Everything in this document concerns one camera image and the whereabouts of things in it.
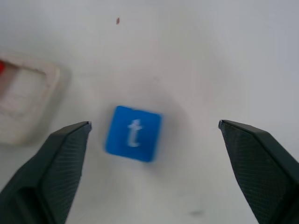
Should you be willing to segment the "wooden tile rack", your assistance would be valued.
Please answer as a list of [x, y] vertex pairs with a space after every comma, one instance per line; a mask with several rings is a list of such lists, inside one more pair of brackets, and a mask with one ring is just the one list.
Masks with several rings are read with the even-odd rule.
[[29, 142], [55, 109], [69, 75], [51, 61], [0, 48], [0, 145]]

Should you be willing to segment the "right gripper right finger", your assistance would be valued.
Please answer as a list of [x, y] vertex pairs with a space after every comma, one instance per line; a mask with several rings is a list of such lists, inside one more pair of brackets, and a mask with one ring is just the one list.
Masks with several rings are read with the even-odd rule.
[[220, 120], [237, 183], [259, 224], [299, 224], [299, 162], [267, 131]]

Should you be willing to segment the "blue letter tile t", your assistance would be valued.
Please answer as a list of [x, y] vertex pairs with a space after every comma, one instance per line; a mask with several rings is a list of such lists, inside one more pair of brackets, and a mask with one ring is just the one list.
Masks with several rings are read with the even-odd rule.
[[154, 160], [162, 116], [126, 106], [115, 108], [107, 133], [107, 153], [142, 162]]

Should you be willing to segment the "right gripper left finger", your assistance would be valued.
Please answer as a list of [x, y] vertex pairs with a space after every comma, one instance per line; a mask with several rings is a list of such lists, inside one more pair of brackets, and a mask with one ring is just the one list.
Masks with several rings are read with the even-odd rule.
[[84, 121], [49, 135], [0, 192], [0, 224], [65, 224], [91, 129]]

